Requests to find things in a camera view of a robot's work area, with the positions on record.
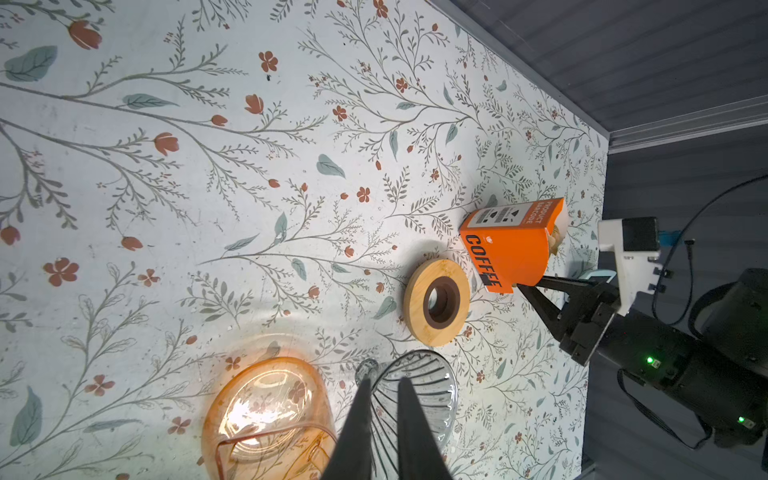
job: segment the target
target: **orange glass vase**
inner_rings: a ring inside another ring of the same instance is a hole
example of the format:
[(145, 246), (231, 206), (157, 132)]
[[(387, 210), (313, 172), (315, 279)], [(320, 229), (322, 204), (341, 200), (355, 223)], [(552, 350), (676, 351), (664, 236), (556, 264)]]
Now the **orange glass vase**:
[(202, 446), (213, 480), (316, 480), (336, 446), (322, 378), (293, 357), (245, 368), (210, 407)]

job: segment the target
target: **gray wall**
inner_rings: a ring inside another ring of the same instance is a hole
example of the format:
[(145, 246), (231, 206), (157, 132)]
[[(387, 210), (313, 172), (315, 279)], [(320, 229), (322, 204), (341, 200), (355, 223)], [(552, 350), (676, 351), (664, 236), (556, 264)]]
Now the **gray wall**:
[(765, 0), (452, 0), (609, 131), (768, 94)]
[[(655, 216), (662, 230), (677, 230), (728, 187), (768, 173), (768, 126), (608, 156), (604, 218)], [(768, 268), (768, 180), (714, 204), (694, 225), (694, 299), (734, 281), (749, 266)], [(601, 266), (614, 264), (601, 257)], [(660, 296), (659, 316), (677, 319), (688, 292), (687, 258), (676, 253)], [(650, 296), (635, 306), (650, 313)], [(598, 478), (759, 478), (763, 441), (723, 450), (709, 444), (690, 452), (645, 419), (619, 390), (617, 367), (602, 357), (591, 362), (584, 453), (598, 463)], [(663, 394), (633, 382), (629, 389), (689, 443), (703, 436), (694, 415)]]

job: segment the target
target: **barcode label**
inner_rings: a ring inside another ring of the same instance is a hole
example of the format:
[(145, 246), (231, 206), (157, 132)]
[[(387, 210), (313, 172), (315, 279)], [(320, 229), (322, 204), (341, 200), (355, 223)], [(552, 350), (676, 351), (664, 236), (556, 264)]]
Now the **barcode label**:
[(467, 228), (478, 227), (516, 227), (525, 218), (533, 202), (501, 207), (489, 207), (479, 210), (467, 223)]
[(502, 220), (504, 219), (504, 215), (506, 215), (507, 212), (509, 212), (509, 207), (502, 208), (501, 213), (499, 213), (499, 215), (496, 215), (496, 219), (493, 220), (493, 223), (501, 223)]
[(482, 223), (483, 220), (491, 213), (491, 209), (483, 210), (478, 218), (475, 219), (476, 223)]

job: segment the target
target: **wooden coaster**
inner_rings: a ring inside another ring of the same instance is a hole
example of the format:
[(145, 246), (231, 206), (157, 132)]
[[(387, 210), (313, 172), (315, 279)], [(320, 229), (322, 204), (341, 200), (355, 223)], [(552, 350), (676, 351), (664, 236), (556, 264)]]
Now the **wooden coaster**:
[[(430, 308), (432, 291), (437, 296)], [(403, 309), (408, 328), (419, 342), (429, 346), (450, 342), (461, 333), (469, 311), (469, 281), (464, 270), (451, 260), (425, 262), (408, 282)]]

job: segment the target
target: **branch print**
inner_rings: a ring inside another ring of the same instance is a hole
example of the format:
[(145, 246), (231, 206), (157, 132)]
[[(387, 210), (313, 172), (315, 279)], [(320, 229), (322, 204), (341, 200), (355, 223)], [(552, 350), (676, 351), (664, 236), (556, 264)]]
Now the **branch print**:
[[(329, 108), (335, 107), (334, 111), (339, 113), (344, 110), (334, 121), (338, 128), (334, 140), (343, 139), (342, 151), (356, 148), (370, 161), (379, 162), (377, 166), (385, 152), (388, 157), (391, 151), (396, 159), (402, 154), (400, 145), (407, 144), (406, 153), (416, 148), (425, 156), (425, 164), (434, 164), (442, 175), (440, 187), (451, 189), (457, 180), (456, 171), (442, 159), (438, 146), (442, 149), (467, 123), (482, 127), (479, 106), (470, 97), (466, 75), (458, 76), (446, 64), (449, 82), (438, 93), (422, 85), (419, 78), (435, 64), (425, 48), (445, 47), (447, 37), (437, 24), (431, 28), (425, 25), (424, 17), (418, 13), (406, 25), (400, 2), (395, 2), (388, 15), (381, 15), (382, 9), (372, 12), (363, 8), (362, 2), (349, 2), (348, 6), (331, 11), (326, 18), (339, 28), (345, 42), (360, 47), (365, 58), (354, 65), (342, 65), (311, 30), (306, 32), (306, 40), (299, 43), (301, 50), (327, 58), (339, 70), (337, 74), (322, 71), (310, 75), (315, 98), (324, 96)], [(374, 38), (379, 35), (385, 47), (374, 46)], [(373, 107), (373, 98), (389, 99), (389, 111)], [(430, 114), (438, 114), (442, 120), (427, 119)]]
[[(18, 445), (28, 445), (28, 447), (21, 453), (14, 452), (9, 456), (10, 458), (0, 462), (0, 470), (23, 462), (27, 455), (46, 448), (47, 445), (60, 436), (77, 435), (76, 432), (81, 430), (87, 433), (102, 429), (116, 429), (133, 422), (133, 420), (103, 422), (100, 418), (105, 413), (120, 412), (130, 406), (154, 409), (172, 405), (180, 409), (190, 409), (192, 407), (192, 399), (211, 394), (212, 385), (210, 383), (206, 383), (197, 389), (190, 389), (189, 381), (168, 385), (170, 379), (173, 379), (186, 369), (198, 367), (220, 356), (216, 353), (203, 355), (186, 354), (184, 352), (184, 347), (187, 345), (185, 340), (189, 337), (192, 329), (189, 326), (185, 326), (183, 320), (179, 322), (176, 330), (165, 333), (165, 353), (152, 356), (151, 365), (149, 366), (150, 373), (143, 381), (128, 386), (127, 389), (120, 393), (119, 391), (112, 392), (117, 381), (107, 381), (107, 378), (110, 377), (117, 378), (117, 374), (108, 377), (103, 373), (98, 373), (96, 376), (91, 377), (93, 372), (101, 365), (100, 360), (102, 357), (112, 357), (131, 350), (137, 343), (134, 337), (129, 336), (131, 332), (151, 321), (149, 311), (153, 305), (157, 304), (157, 301), (146, 300), (143, 297), (138, 298), (137, 301), (128, 300), (128, 304), (132, 304), (132, 306), (125, 315), (122, 318), (118, 316), (116, 319), (112, 319), (112, 322), (109, 320), (110, 316), (115, 315), (113, 307), (122, 304), (126, 300), (127, 294), (130, 295), (129, 290), (138, 286), (134, 282), (135, 270), (135, 263), (131, 263), (131, 268), (125, 273), (122, 273), (115, 265), (109, 264), (108, 272), (112, 279), (112, 284), (104, 289), (102, 298), (96, 299), (95, 302), (89, 296), (80, 295), (78, 304), (86, 322), (84, 335), (66, 335), (61, 338), (61, 341), (73, 350), (79, 351), (82, 356), (82, 370), (74, 381), (62, 384), (67, 393), (67, 400), (62, 411), (57, 414), (58, 419), (55, 420), (54, 425), (50, 427), (45, 436), (41, 439), (39, 438), (42, 434), (40, 428), (27, 431), (23, 435), (12, 436), (12, 445), (14, 445), (14, 442), (17, 442)], [(33, 398), (34, 393), (31, 388), (29, 388), (29, 395), (30, 398)], [(83, 411), (83, 408), (80, 407), (80, 404), (82, 404), (80, 400), (88, 395), (104, 397), (105, 401), (101, 402), (100, 407), (90, 411)], [(38, 415), (41, 415), (41, 409), (42, 406), (38, 406), (34, 413), (25, 412), (24, 415), (31, 415), (33, 419), (36, 419)], [(118, 454), (112, 455), (110, 458), (102, 459), (98, 462), (89, 462), (77, 469), (96, 473), (102, 472), (99, 464), (114, 460), (117, 457), (125, 459), (124, 455), (133, 450), (135, 446), (129, 449), (118, 450)], [(63, 473), (61, 470), (73, 462), (78, 457), (78, 454), (79, 449), (71, 449), (64, 455), (58, 467), (41, 478)]]
[(470, 285), (453, 477), (578, 473), (588, 371), (458, 229), (563, 197), (547, 272), (593, 269), (607, 139), (429, 3), (0, 0), (0, 57), (3, 478), (205, 475), (212, 395), (276, 356), (338, 433), (358, 367), (423, 348), (432, 259)]

